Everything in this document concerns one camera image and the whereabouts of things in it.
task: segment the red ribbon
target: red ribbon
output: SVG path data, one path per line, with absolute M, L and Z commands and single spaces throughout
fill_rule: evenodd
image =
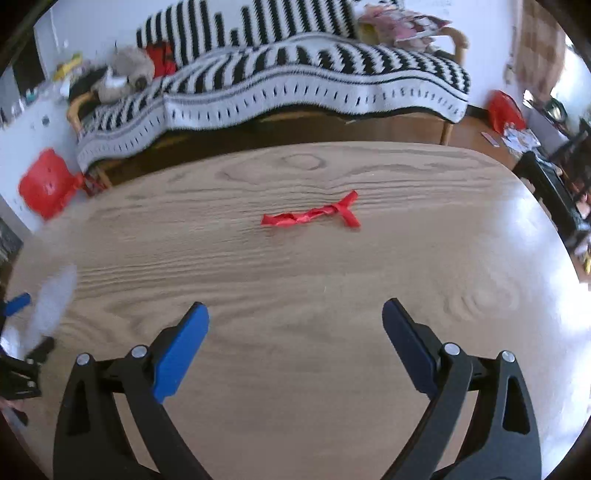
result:
M 361 223 L 355 218 L 353 212 L 349 210 L 349 207 L 353 204 L 359 195 L 356 191 L 351 192 L 340 202 L 331 203 L 325 205 L 322 208 L 312 208 L 306 213 L 281 213 L 280 215 L 263 215 L 261 225 L 272 225 L 272 226 L 292 226 L 296 223 L 308 223 L 314 220 L 320 215 L 334 215 L 335 213 L 340 214 L 345 220 L 347 226 L 351 228 L 359 228 Z

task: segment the wooden table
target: wooden table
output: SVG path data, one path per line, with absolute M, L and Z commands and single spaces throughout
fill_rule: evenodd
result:
M 336 217 L 259 225 L 263 213 L 307 210 L 351 189 L 359 231 Z M 77 269 L 76 291 L 22 432 L 48 472 L 76 355 L 125 355 L 195 300 L 210 310 L 209 334 L 165 407 L 214 479 L 381 477 L 427 406 L 382 329 L 382 305 L 394 296 L 442 341 L 490 358 L 515 352 L 545 473 L 587 418 L 589 293 L 531 193 L 474 151 L 297 145 L 146 176 L 26 242 L 9 296 L 29 291 L 35 300 L 66 265 Z M 12 323 L 21 333 L 31 310 Z M 122 407 L 137 455 L 151 465 Z

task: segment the red bag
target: red bag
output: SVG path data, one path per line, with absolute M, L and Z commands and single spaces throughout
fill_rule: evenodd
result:
M 172 75 L 177 71 L 177 64 L 174 61 L 173 49 L 168 42 L 160 42 L 148 45 L 146 53 L 154 62 L 154 78 Z
M 84 187 L 82 173 L 72 175 L 63 158 L 52 148 L 44 150 L 21 179 L 18 193 L 27 206 L 45 220 L 55 217 Z
M 513 98 L 500 90 L 494 90 L 488 102 L 488 117 L 493 130 L 501 135 L 505 132 L 506 124 L 514 124 L 517 130 L 527 128 L 525 119 Z

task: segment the black and white striped blanket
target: black and white striped blanket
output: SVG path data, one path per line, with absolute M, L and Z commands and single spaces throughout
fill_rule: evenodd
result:
M 452 122 L 466 112 L 470 79 L 460 66 L 356 41 L 346 0 L 238 3 L 185 0 L 148 19 L 138 44 L 171 40 L 184 67 L 84 121 L 82 171 L 138 153 L 167 130 L 224 128 L 288 106 L 350 116 L 424 110 Z M 212 15 L 214 4 L 232 8 Z

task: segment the dark blue gripper pad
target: dark blue gripper pad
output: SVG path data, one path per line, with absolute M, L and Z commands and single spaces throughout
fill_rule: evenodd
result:
M 15 313 L 20 312 L 24 307 L 31 303 L 31 296 L 28 293 L 23 293 L 18 297 L 14 297 L 4 306 L 4 316 L 10 317 Z
M 397 299 L 390 299 L 382 309 L 382 321 L 414 388 L 432 400 L 437 395 L 436 359 L 413 328 L 412 318 Z
M 194 305 L 177 327 L 175 338 L 154 364 L 152 392 L 159 403 L 174 395 L 209 328 L 209 314 L 203 304 Z

